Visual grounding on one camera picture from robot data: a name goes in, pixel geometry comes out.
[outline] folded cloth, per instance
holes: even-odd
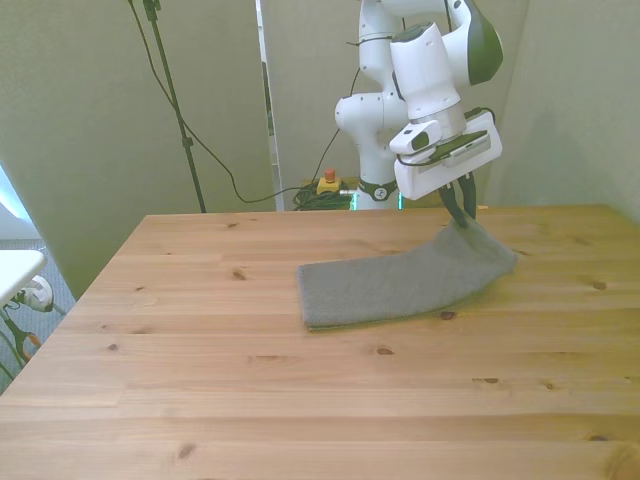
[[[407,253],[299,267],[305,324],[321,330],[436,312],[512,272],[513,251],[468,220]]]

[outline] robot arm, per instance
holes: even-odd
[[[385,1],[398,8],[401,3]],[[503,53],[498,33],[473,0],[441,4],[449,11],[454,31],[443,37],[437,25],[428,23],[391,42],[394,81],[407,103],[410,123],[390,147],[397,154],[395,175],[403,195],[418,199],[438,190],[452,216],[465,225],[452,184],[460,183],[465,211],[475,218],[472,172],[498,158],[502,142],[491,113],[465,114],[457,87],[491,80]]]
[[[442,36],[428,23],[401,32],[400,17],[424,13],[448,13],[455,29]],[[413,200],[440,190],[460,218],[451,183],[475,191],[471,172],[497,158],[502,144],[491,114],[467,118],[457,88],[490,80],[502,60],[500,38],[474,0],[362,0],[360,68],[383,91],[342,99],[336,121],[360,152],[364,208],[392,206],[397,182]],[[390,144],[377,140],[382,130],[397,132],[407,117]],[[465,210],[475,216],[471,202]]]

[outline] light stand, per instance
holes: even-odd
[[[173,103],[173,109],[178,117],[178,126],[180,127],[180,133],[182,135],[182,146],[187,154],[187,161],[189,162],[189,169],[191,170],[191,177],[193,178],[193,185],[196,189],[196,195],[198,196],[198,203],[200,204],[200,211],[207,213],[207,208],[202,197],[202,190],[200,188],[200,180],[198,180],[198,172],[196,171],[196,165],[193,161],[193,153],[191,147],[193,147],[193,139],[187,135],[187,131],[182,119],[182,113],[180,113],[180,106],[178,105],[178,97],[176,96],[176,90],[173,86],[173,80],[171,79],[171,72],[169,70],[169,63],[167,62],[167,55],[162,45],[162,38],[160,37],[160,30],[158,29],[158,14],[160,10],[160,0],[143,0],[144,9],[147,13],[147,19],[151,22],[151,28],[153,28],[153,34],[156,37],[156,44],[158,45],[158,51],[160,52],[160,59],[162,60],[162,67],[164,68],[164,74],[167,77],[167,86],[171,94],[171,101]]]

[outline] wall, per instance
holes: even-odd
[[[477,0],[494,23],[505,48],[505,64],[496,78],[461,92],[465,106],[492,107],[502,118],[513,67],[520,45],[528,0]],[[360,2],[346,0],[263,1],[269,80],[277,150],[283,186],[310,179],[336,130],[335,105],[348,95],[358,69],[358,49],[345,42],[358,41]],[[424,18],[408,18],[412,25]],[[446,17],[436,18],[446,31]],[[379,90],[360,78],[356,92]],[[342,176],[357,176],[359,158],[348,135],[340,135],[325,166]],[[482,193],[487,170],[478,175]]]
[[[531,2],[488,199],[606,203],[640,221],[640,3]]]
[[[159,16],[185,118],[246,197],[273,193],[255,2],[163,0]],[[0,45],[0,161],[77,296],[145,215],[198,211],[175,115],[125,0],[5,0]],[[195,156],[210,211],[273,209]]]

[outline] wood grain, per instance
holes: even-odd
[[[497,209],[516,272],[455,312],[307,332],[296,267],[441,210],[148,217],[0,398],[8,480],[640,478],[640,230]]]

